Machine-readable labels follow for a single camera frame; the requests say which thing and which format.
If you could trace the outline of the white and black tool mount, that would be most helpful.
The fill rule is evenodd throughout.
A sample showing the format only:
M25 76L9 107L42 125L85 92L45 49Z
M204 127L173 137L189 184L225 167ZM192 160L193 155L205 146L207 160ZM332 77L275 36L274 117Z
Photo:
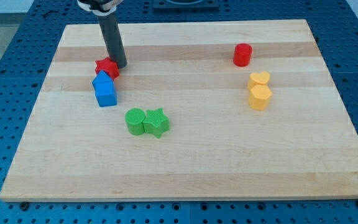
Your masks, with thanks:
M85 11L96 16L108 16L114 13L123 0L77 0L77 4Z

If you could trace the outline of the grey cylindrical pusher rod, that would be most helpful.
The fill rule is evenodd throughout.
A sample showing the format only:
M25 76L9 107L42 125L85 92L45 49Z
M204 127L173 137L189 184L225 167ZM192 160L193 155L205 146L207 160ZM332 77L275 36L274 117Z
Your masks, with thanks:
M98 22L110 60L115 62L118 68L124 68L127 59L115 13L98 16Z

